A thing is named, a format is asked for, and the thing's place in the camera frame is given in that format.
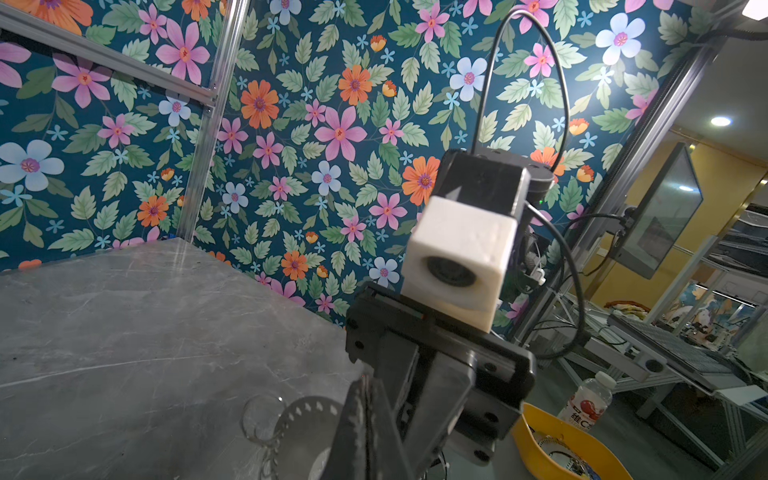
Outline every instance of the yellow wall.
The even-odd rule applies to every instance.
[[[677,141],[665,141],[659,146],[654,157],[630,189],[627,195],[628,204],[640,203],[676,144]],[[691,160],[694,163],[704,199],[699,210],[683,230],[677,244],[696,251],[706,237],[720,232],[744,202],[746,196],[763,178],[766,168],[758,167],[704,144],[696,147],[691,154]],[[689,259],[690,257],[685,253],[677,250],[670,251],[650,280],[644,279],[622,265],[613,263],[610,273],[592,297],[592,301],[602,306],[612,300],[634,300],[650,308]],[[592,259],[584,271],[589,271],[593,264],[599,263],[599,260],[599,258]]]

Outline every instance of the camera lens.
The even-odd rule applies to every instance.
[[[443,257],[428,257],[427,270],[437,280],[452,286],[470,286],[477,276],[466,266]]]

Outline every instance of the white bottle cap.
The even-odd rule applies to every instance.
[[[616,380],[612,379],[606,372],[597,372],[594,378],[607,386],[609,390],[613,390],[616,387]]]

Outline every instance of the gray marble table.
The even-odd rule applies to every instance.
[[[343,402],[344,332],[179,240],[0,276],[0,478],[256,478],[257,394]]]

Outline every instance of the ceiling light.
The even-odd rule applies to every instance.
[[[768,17],[768,2],[766,0],[750,0],[742,10],[741,15],[753,20],[762,20]]]
[[[727,127],[730,125],[731,120],[728,117],[715,117],[710,120],[710,122],[712,122],[712,125],[715,127]]]

